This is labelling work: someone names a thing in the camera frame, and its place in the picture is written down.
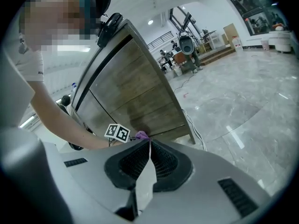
purple glove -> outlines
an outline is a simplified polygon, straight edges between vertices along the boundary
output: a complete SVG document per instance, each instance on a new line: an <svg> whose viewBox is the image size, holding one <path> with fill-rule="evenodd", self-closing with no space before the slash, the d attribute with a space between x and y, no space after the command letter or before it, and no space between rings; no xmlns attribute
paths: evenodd
<svg viewBox="0 0 299 224"><path fill-rule="evenodd" d="M138 131L137 134L135 135L135 138L139 140L150 139L144 131Z"/></svg>

glass wall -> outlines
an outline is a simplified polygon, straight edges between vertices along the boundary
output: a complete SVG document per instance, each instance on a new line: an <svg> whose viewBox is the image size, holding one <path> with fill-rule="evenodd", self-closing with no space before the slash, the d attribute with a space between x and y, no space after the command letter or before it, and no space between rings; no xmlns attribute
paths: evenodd
<svg viewBox="0 0 299 224"><path fill-rule="evenodd" d="M273 0L231 0L248 28L250 35L266 34L277 26L288 30L288 22Z"/></svg>

railing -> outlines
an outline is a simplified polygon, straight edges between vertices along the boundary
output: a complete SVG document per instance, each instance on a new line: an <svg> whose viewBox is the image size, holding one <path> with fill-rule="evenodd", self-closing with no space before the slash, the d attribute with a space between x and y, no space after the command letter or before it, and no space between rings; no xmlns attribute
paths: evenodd
<svg viewBox="0 0 299 224"><path fill-rule="evenodd" d="M154 40L150 44L148 44L149 51L154 50L158 46L162 45L164 42L171 40L173 37L174 36L171 33L171 31L169 31L168 33L165 33L164 35L160 36L159 38L157 38L156 40Z"/></svg>

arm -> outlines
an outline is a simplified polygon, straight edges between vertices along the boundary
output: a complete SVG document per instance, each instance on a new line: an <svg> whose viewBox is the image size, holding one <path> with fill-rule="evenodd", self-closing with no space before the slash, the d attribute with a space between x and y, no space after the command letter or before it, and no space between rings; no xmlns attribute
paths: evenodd
<svg viewBox="0 0 299 224"><path fill-rule="evenodd" d="M52 100L43 82L29 81L36 92L31 104L42 123L58 137L88 149L108 147L108 142L80 127L69 115L65 114Z"/></svg>

marble floor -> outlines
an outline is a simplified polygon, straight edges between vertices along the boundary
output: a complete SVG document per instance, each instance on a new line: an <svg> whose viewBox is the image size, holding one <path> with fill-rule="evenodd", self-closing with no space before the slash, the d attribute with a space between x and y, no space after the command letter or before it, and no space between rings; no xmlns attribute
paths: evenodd
<svg viewBox="0 0 299 224"><path fill-rule="evenodd" d="M173 90L192 73L169 81ZM273 195L298 161L299 61L294 55L248 49L204 67L175 95L215 153ZM177 143L202 149L199 139Z"/></svg>

